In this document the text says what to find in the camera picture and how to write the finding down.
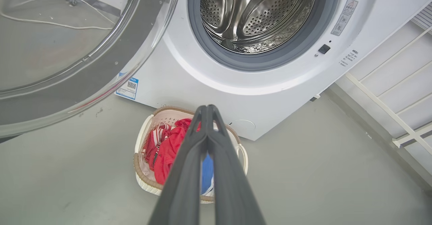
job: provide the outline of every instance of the baseboard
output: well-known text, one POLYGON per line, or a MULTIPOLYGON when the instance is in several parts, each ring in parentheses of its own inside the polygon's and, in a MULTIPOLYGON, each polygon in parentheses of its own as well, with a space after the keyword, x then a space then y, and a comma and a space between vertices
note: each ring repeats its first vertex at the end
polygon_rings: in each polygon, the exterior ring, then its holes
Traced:
POLYGON ((419 185, 425 193, 432 195, 432 175, 423 168, 404 148, 396 147, 392 136, 366 110, 336 84, 324 91, 347 116, 352 118, 386 151, 419 185))

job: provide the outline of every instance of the vent grille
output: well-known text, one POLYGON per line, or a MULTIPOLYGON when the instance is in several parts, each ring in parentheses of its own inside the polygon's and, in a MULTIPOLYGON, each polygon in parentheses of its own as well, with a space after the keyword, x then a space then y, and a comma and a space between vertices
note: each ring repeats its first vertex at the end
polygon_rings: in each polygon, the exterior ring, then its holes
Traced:
POLYGON ((426 30, 432 26, 432 2, 429 3, 421 12, 411 19, 420 28, 426 30))

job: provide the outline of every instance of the washing machine door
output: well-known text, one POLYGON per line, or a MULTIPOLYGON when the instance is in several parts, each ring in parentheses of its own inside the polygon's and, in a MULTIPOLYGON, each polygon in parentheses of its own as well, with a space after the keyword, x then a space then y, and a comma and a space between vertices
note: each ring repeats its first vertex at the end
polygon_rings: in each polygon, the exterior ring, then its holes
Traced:
POLYGON ((0 0, 0 137, 53 124, 112 93, 150 55, 176 3, 0 0))

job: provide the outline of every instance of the qr code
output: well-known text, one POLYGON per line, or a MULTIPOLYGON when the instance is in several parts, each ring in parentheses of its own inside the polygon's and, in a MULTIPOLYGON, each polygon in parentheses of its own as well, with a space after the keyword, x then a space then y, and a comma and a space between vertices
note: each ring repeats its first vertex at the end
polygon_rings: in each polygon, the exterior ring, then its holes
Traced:
POLYGON ((128 82, 128 88, 136 89, 136 83, 128 82))

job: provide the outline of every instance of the washing machine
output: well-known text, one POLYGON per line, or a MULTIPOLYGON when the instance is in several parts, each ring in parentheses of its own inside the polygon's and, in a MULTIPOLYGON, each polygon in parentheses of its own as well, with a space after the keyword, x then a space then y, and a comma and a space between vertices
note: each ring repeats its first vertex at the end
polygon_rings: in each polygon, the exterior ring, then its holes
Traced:
POLYGON ((217 105, 239 136, 256 140, 429 2, 0 0, 0 33, 14 39, 2 44, 0 136, 116 92, 155 108, 217 105), (43 54, 20 51, 29 42, 43 54))

